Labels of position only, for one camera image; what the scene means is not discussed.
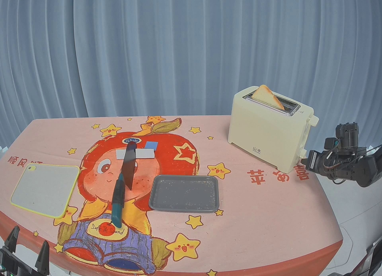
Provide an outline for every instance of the blue curtain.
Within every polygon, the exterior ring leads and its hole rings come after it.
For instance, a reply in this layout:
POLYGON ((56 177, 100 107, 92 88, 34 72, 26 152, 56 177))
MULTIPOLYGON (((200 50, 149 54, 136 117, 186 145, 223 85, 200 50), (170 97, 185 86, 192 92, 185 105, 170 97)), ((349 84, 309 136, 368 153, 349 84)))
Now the blue curtain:
POLYGON ((306 149, 382 143, 382 0, 0 0, 0 145, 36 118, 230 114, 252 85, 314 108, 306 149))

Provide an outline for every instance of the cutting board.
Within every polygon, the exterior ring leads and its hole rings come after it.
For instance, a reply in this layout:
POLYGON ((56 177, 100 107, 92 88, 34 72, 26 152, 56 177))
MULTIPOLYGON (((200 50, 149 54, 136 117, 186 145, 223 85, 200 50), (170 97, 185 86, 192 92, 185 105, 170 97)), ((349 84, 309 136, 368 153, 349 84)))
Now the cutting board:
POLYGON ((79 172, 78 166, 28 164, 10 202, 30 212, 59 219, 66 212, 79 172))

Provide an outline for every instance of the toaster slot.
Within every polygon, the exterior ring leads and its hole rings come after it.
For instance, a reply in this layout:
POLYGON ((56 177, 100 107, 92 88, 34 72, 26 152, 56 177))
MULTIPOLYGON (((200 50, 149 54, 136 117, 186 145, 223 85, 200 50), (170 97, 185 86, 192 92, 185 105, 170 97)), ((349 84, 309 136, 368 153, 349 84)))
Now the toaster slot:
POLYGON ((265 103, 262 103, 260 101, 252 99, 252 94, 253 93, 254 92, 251 92, 250 94, 244 96, 243 98, 248 100, 248 101, 254 102, 256 104, 259 104, 259 105, 261 105, 263 107, 266 107, 266 108, 269 108, 271 110, 277 111, 278 113, 284 114, 286 116, 293 116, 294 113, 300 108, 300 105, 298 103, 275 95, 276 98, 281 102, 281 104, 284 106, 284 109, 285 109, 285 110, 280 110, 279 108, 275 108, 275 107, 269 106, 269 105, 267 105, 265 103))

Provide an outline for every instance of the cream toaster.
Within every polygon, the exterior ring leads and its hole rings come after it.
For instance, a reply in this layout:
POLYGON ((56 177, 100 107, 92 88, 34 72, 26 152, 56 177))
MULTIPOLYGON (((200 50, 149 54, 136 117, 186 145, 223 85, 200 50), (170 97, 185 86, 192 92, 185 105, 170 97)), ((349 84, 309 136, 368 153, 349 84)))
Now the cream toaster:
POLYGON ((251 86, 234 96, 228 142, 289 173, 305 158, 308 133, 318 117, 313 108, 275 92, 285 110, 256 101, 257 89, 251 86))

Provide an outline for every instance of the bread slice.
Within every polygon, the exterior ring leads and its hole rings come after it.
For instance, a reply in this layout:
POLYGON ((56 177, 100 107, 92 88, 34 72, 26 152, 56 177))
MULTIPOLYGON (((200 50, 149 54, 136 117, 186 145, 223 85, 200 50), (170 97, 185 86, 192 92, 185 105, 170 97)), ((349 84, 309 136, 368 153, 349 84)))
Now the bread slice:
POLYGON ((252 99, 262 102, 268 106, 278 108, 280 110, 285 110, 284 106, 277 99, 277 97, 272 93, 272 91, 266 86, 261 85, 255 92, 252 94, 252 99))

